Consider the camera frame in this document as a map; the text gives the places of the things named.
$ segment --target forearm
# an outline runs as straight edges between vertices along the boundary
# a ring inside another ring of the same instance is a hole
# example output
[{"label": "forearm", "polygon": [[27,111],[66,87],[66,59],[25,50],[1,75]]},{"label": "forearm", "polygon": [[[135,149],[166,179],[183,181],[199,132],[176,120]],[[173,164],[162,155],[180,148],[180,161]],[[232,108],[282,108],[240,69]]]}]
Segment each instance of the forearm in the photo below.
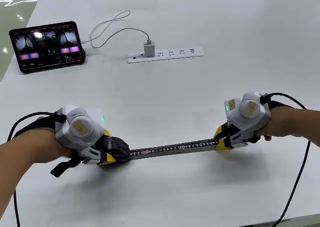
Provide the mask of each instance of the forearm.
[{"label": "forearm", "polygon": [[295,109],[292,113],[291,134],[305,137],[320,147],[320,111]]},{"label": "forearm", "polygon": [[33,164],[29,147],[23,136],[0,145],[0,218],[19,180]]}]

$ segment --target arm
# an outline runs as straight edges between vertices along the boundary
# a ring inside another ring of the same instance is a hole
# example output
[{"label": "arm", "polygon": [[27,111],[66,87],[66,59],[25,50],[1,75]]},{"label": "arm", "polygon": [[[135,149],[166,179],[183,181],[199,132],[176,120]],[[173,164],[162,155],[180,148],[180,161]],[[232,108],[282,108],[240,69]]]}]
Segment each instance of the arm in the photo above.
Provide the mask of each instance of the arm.
[{"label": "arm", "polygon": [[276,107],[271,110],[269,123],[255,134],[265,136],[267,141],[271,136],[304,137],[320,147],[320,111]]},{"label": "arm", "polygon": [[52,129],[29,130],[0,145],[0,218],[24,173],[34,163],[47,163],[71,150],[56,141]]}]

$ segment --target tablet screen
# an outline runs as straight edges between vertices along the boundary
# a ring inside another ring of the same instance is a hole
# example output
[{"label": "tablet screen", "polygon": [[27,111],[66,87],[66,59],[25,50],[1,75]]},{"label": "tablet screen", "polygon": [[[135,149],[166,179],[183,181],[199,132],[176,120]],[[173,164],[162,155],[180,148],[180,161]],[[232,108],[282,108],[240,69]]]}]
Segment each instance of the tablet screen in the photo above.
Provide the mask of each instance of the tablet screen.
[{"label": "tablet screen", "polygon": [[74,22],[10,32],[20,69],[33,70],[82,63],[84,56]]}]

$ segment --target floor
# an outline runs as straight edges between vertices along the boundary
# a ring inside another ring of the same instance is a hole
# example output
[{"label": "floor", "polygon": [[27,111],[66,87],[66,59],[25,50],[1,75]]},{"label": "floor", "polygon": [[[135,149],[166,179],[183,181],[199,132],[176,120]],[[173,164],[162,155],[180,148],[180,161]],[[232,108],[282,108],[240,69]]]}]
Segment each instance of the floor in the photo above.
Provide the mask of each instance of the floor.
[{"label": "floor", "polygon": [[[14,54],[9,38],[9,30],[23,28],[37,4],[38,0],[0,0],[0,83]],[[279,227],[320,227],[320,214],[295,218],[279,224]],[[259,224],[252,226],[269,226]]]}]

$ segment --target white tabletop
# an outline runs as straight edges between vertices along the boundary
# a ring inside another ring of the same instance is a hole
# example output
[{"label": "white tabletop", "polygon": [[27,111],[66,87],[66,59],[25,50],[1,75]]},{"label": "white tabletop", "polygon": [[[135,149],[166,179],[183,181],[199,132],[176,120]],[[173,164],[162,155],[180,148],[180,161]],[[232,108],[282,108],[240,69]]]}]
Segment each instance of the white tabletop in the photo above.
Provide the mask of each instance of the white tabletop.
[{"label": "white tabletop", "polygon": [[[128,31],[99,51],[85,45],[88,55],[80,66],[21,74],[14,57],[0,86],[0,140],[20,117],[65,104],[104,110],[110,133],[132,149],[210,138],[226,121],[224,100],[248,91],[284,92],[318,109],[319,8],[319,0],[39,0],[28,26],[74,20],[86,40],[97,23],[131,10],[130,20],[115,23],[108,34],[137,27],[150,34],[156,49],[203,46],[205,54],[127,64],[126,54],[141,51],[145,41]],[[50,170],[61,159],[35,164],[17,187],[20,220],[23,227],[274,221],[306,144],[274,138],[119,168],[81,164],[60,178]],[[319,160],[312,145],[286,218],[320,213]],[[12,203],[0,225],[15,226]]]}]

